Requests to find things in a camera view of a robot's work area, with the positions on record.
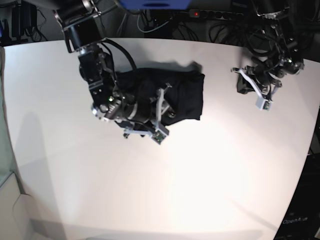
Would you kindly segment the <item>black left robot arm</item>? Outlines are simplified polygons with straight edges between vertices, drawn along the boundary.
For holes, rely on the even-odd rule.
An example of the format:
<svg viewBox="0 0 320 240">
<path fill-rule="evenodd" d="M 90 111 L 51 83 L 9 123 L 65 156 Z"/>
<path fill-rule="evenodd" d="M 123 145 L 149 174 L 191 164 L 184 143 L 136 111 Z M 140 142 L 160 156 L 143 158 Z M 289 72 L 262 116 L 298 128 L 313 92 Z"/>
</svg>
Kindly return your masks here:
<svg viewBox="0 0 320 240">
<path fill-rule="evenodd" d="M 245 33 L 246 48 L 252 54 L 253 66 L 232 68 L 238 75 L 236 89 L 240 94 L 254 92 L 255 105 L 259 110 L 270 110 L 273 96 L 282 87 L 281 78 L 297 75 L 305 64 L 300 52 L 298 37 L 291 20 L 290 4 L 287 0 L 254 0 L 253 9 L 262 23 L 258 31 Z M 268 40 L 270 50 L 256 51 L 249 36 Z"/>
</svg>

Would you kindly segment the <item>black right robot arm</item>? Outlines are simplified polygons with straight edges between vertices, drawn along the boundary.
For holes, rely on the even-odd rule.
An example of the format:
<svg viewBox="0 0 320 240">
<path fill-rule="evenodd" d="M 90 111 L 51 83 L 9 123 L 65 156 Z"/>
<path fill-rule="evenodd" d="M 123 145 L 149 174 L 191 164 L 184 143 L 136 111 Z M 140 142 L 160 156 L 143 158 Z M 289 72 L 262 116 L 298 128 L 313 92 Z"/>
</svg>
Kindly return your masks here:
<svg viewBox="0 0 320 240">
<path fill-rule="evenodd" d="M 132 56 L 97 26 L 95 18 L 102 15 L 92 0 L 63 0 L 54 10 L 68 52 L 79 53 L 79 73 L 93 100 L 91 111 L 101 121 L 115 122 L 124 138 L 137 134 L 161 144 L 169 135 L 162 120 L 175 116 L 165 99 L 172 85 L 154 83 L 154 89 L 143 89 L 146 81 Z"/>
</svg>

